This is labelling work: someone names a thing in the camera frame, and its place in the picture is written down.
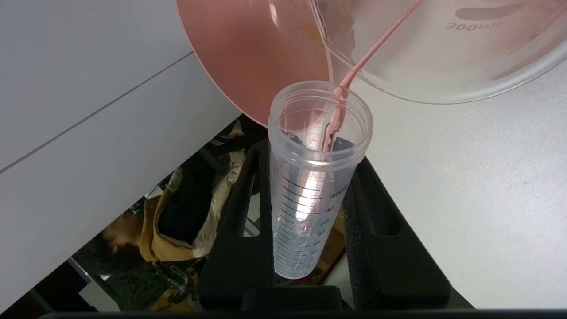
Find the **white table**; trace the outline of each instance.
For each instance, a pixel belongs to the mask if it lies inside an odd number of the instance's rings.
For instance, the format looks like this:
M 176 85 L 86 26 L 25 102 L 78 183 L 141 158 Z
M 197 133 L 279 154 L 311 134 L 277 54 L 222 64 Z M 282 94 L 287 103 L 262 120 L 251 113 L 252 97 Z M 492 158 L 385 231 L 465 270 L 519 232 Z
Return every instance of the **white table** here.
M 454 106 L 352 89 L 373 112 L 366 155 L 452 285 L 477 308 L 567 307 L 567 63 Z M 346 277 L 329 282 L 349 299 Z

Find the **printed number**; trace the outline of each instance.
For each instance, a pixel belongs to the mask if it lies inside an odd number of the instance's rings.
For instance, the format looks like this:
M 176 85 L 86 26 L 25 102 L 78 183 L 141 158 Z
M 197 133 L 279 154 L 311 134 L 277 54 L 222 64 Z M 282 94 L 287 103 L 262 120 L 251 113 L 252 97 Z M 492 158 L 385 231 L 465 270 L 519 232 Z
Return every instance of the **printed number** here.
M 342 192 L 346 191 L 346 188 L 347 188 L 347 187 L 348 187 L 348 186 L 344 186 L 344 187 L 342 188 L 342 190 L 335 192 L 333 195 L 331 195 L 331 196 L 329 196 L 329 197 L 330 197 L 330 198 L 333 198 L 333 197 L 337 197 L 337 196 L 341 195 Z
M 445 26 L 447 29 L 455 29 L 455 30 L 467 30 L 467 31 L 474 31 L 476 29 L 491 29 L 491 28 L 498 28 L 502 22 L 505 21 L 500 21 L 500 22 L 495 22 L 495 23 L 487 23 L 487 24 L 456 24 L 453 22 L 449 22 L 449 24 L 447 26 Z

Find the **pink liquid stream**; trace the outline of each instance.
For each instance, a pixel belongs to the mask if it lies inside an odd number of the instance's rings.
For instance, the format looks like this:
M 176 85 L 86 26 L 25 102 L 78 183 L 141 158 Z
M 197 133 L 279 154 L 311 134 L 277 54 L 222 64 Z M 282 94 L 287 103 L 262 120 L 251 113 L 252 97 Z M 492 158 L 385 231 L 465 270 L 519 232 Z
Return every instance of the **pink liquid stream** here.
M 350 84 L 353 82 L 354 78 L 362 70 L 364 65 L 372 58 L 374 53 L 388 40 L 392 33 L 405 21 L 421 4 L 422 0 L 415 0 L 408 11 L 393 24 L 393 26 L 370 48 L 368 52 L 360 59 L 358 63 L 350 70 L 350 72 L 341 81 L 338 88 L 334 90 L 334 94 L 337 96 L 338 104 L 335 112 L 331 118 L 331 121 L 325 129 L 325 138 L 323 140 L 323 151 L 330 152 L 333 149 L 333 144 L 335 143 L 335 136 L 337 132 L 341 129 L 342 124 L 345 119 L 346 113 L 346 100 L 349 96 Z

